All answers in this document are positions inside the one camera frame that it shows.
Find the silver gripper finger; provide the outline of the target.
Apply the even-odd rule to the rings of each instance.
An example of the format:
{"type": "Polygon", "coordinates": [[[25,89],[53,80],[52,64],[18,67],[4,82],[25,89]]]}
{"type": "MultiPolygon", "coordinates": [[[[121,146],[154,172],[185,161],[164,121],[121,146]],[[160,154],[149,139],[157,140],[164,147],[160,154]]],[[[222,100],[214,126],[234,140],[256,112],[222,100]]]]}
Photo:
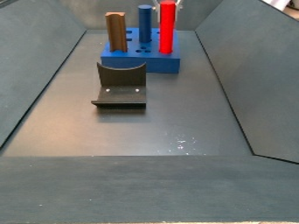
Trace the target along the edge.
{"type": "Polygon", "coordinates": [[[182,0],[176,0],[176,3],[174,3],[176,13],[181,10],[181,8],[182,8],[182,0]]]}
{"type": "Polygon", "coordinates": [[[153,1],[153,10],[157,16],[157,23],[160,23],[160,3],[157,2],[157,0],[152,0],[152,1],[153,1]]]}

